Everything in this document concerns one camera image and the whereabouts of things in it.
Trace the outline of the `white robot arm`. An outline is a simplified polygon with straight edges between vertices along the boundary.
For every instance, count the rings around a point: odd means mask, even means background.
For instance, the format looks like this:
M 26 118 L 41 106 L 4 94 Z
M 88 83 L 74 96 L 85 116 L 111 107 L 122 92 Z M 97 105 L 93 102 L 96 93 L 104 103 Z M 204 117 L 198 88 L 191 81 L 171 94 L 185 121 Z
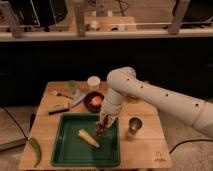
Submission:
M 110 71 L 107 84 L 108 90 L 100 111 L 100 121 L 109 117 L 107 127 L 121 113 L 124 96 L 133 95 L 213 139 L 213 103 L 140 81 L 131 67 Z

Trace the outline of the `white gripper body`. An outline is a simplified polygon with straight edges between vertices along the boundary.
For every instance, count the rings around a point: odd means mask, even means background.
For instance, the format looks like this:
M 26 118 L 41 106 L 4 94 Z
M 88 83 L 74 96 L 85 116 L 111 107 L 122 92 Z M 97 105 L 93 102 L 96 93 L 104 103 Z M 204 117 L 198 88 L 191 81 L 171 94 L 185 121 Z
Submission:
M 117 119 L 117 115 L 114 113 L 107 113 L 102 109 L 99 113 L 99 121 L 105 128 L 110 128 Z

